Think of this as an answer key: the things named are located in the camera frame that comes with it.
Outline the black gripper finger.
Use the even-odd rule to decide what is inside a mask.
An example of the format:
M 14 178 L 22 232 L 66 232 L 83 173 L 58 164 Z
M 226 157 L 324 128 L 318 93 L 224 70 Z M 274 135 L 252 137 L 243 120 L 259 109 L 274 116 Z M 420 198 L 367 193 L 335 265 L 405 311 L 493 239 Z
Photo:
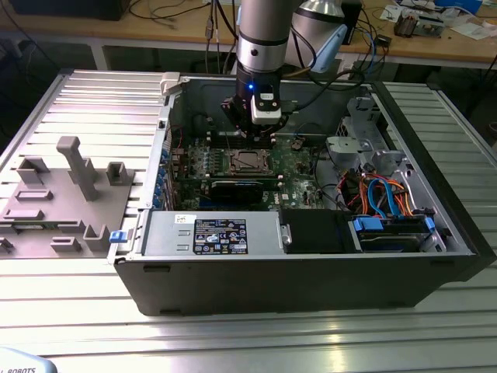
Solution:
M 245 138 L 255 140 L 260 137 L 259 128 L 252 122 L 250 107 L 244 99 L 238 96 L 226 98 L 221 103 L 221 109 Z
M 283 113 L 282 117 L 278 120 L 277 123 L 268 125 L 267 128 L 265 128 L 262 131 L 262 136 L 263 137 L 268 137 L 271 134 L 273 134 L 273 133 L 281 130 L 282 128 L 284 128 L 286 126 L 286 124 L 287 124 L 289 116 L 290 115 L 288 113 Z

